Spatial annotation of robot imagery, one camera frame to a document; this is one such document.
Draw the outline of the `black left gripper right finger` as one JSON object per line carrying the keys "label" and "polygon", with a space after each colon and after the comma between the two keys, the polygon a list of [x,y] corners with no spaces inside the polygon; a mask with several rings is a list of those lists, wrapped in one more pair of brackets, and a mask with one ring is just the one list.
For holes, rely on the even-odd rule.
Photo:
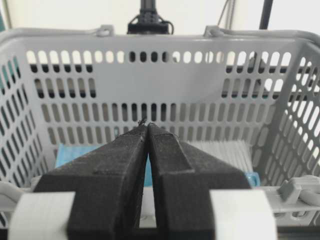
{"label": "black left gripper right finger", "polygon": [[156,225],[164,240],[214,237],[210,190],[250,190],[245,173],[148,125]]}

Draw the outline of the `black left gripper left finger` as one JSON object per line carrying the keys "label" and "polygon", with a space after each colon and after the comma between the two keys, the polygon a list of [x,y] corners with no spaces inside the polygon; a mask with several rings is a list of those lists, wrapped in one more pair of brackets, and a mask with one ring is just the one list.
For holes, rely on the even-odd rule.
{"label": "black left gripper left finger", "polygon": [[18,201],[8,239],[124,239],[139,225],[147,136],[137,126],[42,175]]}

